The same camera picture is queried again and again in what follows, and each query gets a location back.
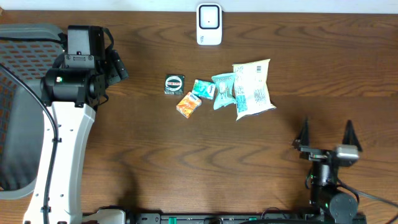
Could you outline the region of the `teal gum box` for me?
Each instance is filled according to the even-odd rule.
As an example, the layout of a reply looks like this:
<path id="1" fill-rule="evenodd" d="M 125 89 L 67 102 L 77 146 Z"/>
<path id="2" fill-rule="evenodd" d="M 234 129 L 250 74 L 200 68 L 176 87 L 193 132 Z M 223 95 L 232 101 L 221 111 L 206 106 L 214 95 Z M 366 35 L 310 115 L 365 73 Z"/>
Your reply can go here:
<path id="1" fill-rule="evenodd" d="M 195 80 L 192 93 L 200 98 L 212 100 L 214 98 L 216 85 L 212 82 Z"/>

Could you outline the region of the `cream snack bag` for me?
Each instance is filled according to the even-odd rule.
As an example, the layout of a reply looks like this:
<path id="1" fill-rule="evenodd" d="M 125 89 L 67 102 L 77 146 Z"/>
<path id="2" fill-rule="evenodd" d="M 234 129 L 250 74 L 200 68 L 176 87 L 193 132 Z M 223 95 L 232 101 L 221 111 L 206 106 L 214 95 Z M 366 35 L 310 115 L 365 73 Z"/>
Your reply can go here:
<path id="1" fill-rule="evenodd" d="M 251 116 L 274 110 L 267 87 L 270 59 L 249 63 L 234 63 L 234 94 L 236 99 L 237 118 Z"/>

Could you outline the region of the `grey plastic shopping basket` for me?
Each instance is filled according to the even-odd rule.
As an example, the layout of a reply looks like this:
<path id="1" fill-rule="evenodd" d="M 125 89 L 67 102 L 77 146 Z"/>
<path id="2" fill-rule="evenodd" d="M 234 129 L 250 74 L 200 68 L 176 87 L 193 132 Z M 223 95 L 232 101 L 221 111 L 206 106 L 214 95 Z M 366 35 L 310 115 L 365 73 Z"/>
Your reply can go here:
<path id="1" fill-rule="evenodd" d="M 45 127 L 44 105 L 54 101 L 53 87 L 64 58 L 62 30 L 51 24 L 1 26 L 1 198 L 20 199 L 35 191 Z"/>

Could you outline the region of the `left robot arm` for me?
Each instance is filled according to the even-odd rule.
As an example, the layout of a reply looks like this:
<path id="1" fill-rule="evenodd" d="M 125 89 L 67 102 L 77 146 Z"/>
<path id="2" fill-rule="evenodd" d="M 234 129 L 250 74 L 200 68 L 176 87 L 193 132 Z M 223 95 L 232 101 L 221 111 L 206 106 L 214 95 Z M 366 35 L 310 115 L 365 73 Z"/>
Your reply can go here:
<path id="1" fill-rule="evenodd" d="M 44 138 L 34 194 L 24 223 L 83 223 L 81 177 L 85 149 L 106 89 L 129 74 L 109 29 L 69 26 L 67 48 L 40 81 Z"/>

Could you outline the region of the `orange snack packet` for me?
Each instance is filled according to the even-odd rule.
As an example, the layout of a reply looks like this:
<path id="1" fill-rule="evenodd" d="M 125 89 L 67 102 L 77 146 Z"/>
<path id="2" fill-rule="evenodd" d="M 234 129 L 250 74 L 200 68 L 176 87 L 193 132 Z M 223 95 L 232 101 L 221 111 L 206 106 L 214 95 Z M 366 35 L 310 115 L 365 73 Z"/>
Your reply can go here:
<path id="1" fill-rule="evenodd" d="M 189 91 L 176 105 L 176 109 L 184 117 L 189 118 L 200 105 L 201 99 Z"/>

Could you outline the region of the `white barcode scanner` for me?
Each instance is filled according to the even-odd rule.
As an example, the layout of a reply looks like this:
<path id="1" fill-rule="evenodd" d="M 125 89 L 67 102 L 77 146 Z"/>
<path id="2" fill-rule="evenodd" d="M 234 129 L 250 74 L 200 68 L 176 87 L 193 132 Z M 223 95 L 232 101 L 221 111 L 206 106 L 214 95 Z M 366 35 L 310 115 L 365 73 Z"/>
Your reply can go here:
<path id="1" fill-rule="evenodd" d="M 197 6 L 197 44 L 220 45 L 223 36 L 223 11 L 217 3 Z"/>

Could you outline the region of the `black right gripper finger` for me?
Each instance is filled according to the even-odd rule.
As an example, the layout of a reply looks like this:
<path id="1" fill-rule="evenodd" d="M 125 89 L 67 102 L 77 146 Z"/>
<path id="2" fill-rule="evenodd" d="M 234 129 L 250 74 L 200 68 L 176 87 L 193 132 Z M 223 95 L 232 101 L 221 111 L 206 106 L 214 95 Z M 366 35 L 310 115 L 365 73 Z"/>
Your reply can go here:
<path id="1" fill-rule="evenodd" d="M 305 118 L 301 131 L 295 139 L 295 148 L 309 146 L 309 144 L 308 118 Z"/>
<path id="2" fill-rule="evenodd" d="M 354 131 L 353 122 L 350 119 L 347 120 L 346 123 L 342 144 L 356 146 L 359 152 L 363 151 L 363 148 L 359 143 L 359 139 Z"/>

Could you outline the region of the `round black white container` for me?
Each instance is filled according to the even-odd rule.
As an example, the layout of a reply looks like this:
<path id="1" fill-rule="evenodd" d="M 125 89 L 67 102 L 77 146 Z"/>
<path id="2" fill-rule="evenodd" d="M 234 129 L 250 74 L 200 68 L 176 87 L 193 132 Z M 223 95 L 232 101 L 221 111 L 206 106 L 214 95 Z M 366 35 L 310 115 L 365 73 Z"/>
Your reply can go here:
<path id="1" fill-rule="evenodd" d="M 182 95 L 184 93 L 184 75 L 166 75 L 164 93 L 166 95 Z"/>

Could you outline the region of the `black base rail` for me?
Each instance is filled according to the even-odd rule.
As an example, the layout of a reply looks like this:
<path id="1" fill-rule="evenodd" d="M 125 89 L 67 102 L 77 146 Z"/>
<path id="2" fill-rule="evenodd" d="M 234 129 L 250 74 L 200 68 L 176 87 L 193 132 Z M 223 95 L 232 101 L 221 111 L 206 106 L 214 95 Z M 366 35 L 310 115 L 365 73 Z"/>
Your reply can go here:
<path id="1" fill-rule="evenodd" d="M 314 215 L 296 215 L 281 213 L 266 213 L 264 215 L 178 215 L 140 213 L 133 214 L 122 210 L 100 210 L 92 215 L 83 217 L 83 222 L 96 221 L 97 223 L 132 223 L 132 224 L 204 224 L 204 223 L 327 223 L 326 220 L 315 218 Z"/>

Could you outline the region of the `teal small snack packet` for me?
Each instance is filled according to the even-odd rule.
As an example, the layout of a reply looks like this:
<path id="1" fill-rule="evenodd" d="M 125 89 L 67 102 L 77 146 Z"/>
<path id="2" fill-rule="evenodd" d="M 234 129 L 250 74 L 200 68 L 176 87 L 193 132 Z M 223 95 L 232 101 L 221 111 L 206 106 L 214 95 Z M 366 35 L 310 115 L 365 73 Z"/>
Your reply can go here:
<path id="1" fill-rule="evenodd" d="M 212 77 L 217 89 L 217 95 L 213 105 L 214 110 L 230 104 L 236 104 L 236 99 L 232 93 L 235 79 L 235 73 L 224 73 Z"/>

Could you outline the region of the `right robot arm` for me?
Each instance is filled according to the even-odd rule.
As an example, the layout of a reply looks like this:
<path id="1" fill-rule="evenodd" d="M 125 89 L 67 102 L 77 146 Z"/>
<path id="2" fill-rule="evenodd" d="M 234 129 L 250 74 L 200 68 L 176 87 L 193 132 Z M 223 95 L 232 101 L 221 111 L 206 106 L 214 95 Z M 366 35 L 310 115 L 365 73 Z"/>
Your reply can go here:
<path id="1" fill-rule="evenodd" d="M 319 209 L 320 219 L 329 223 L 353 223 L 359 197 L 341 191 L 339 188 L 343 185 L 338 182 L 339 168 L 355 164 L 363 151 L 352 121 L 346 123 L 342 143 L 327 150 L 310 146 L 308 119 L 305 119 L 292 146 L 300 152 L 300 158 L 312 162 L 308 173 L 311 182 L 305 184 L 310 189 L 310 204 Z"/>

